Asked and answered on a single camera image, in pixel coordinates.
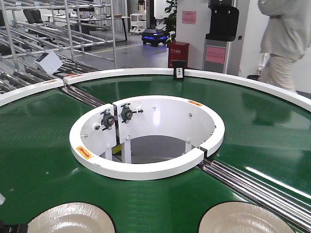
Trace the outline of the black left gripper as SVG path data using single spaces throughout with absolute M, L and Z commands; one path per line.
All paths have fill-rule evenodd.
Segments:
M 27 233 L 28 224 L 19 223 L 16 225 L 7 225 L 3 220 L 0 221 L 0 233 Z

